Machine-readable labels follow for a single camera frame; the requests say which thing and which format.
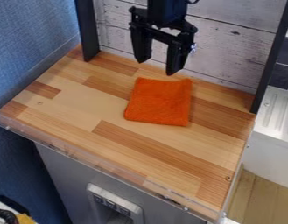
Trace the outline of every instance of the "white machine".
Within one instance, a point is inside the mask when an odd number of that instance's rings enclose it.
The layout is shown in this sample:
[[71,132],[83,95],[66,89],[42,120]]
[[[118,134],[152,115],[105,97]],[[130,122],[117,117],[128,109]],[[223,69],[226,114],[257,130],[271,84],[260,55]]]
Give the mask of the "white machine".
[[244,168],[288,187],[288,91],[268,86],[244,151]]

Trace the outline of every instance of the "white wooden wall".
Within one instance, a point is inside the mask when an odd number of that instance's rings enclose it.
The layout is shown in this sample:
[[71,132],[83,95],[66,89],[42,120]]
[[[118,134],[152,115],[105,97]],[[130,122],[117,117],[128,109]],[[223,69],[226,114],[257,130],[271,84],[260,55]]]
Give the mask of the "white wooden wall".
[[[199,28],[198,51],[181,73],[255,93],[285,1],[200,0],[190,5],[186,19]],[[128,9],[145,7],[147,0],[94,2],[102,50],[133,59]],[[166,45],[154,41],[152,49],[148,63],[165,67]]]

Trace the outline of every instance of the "folded cloth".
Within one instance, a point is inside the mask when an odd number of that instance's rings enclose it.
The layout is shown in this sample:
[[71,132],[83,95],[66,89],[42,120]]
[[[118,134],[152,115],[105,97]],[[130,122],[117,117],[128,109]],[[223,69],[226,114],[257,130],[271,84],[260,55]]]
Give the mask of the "folded cloth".
[[137,78],[124,117],[127,120],[187,126],[192,81]]

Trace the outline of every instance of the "vertical post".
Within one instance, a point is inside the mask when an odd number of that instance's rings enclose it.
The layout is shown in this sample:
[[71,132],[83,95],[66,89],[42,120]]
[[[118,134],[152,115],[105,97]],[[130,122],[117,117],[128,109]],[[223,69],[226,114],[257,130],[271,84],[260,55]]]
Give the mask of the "vertical post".
[[74,0],[81,34],[83,59],[90,61],[100,51],[94,0]]
[[275,40],[274,40],[272,47],[271,47],[271,50],[270,50],[270,56],[267,59],[262,78],[260,80],[258,89],[256,91],[255,100],[254,100],[253,105],[250,109],[251,113],[256,114],[260,108],[260,105],[261,105],[262,99],[264,97],[266,88],[270,83],[270,78],[271,78],[273,67],[275,66],[275,64],[277,62],[277,57],[278,57],[278,54],[279,54],[280,49],[282,47],[282,44],[284,42],[284,38],[286,36],[287,31],[288,31],[288,0],[287,0],[286,6],[284,8],[284,13],[283,13],[283,16],[281,18],[279,27],[277,29],[277,34],[276,34]]

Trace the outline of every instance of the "wooden table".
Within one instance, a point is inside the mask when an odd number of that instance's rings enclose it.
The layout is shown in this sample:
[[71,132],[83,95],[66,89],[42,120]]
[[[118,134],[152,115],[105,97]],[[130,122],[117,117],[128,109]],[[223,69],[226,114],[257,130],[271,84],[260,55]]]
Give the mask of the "wooden table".
[[126,121],[137,77],[185,78],[105,52],[83,62],[77,47],[0,109],[13,119],[0,123],[217,220],[254,123],[253,95],[193,79],[187,127]]

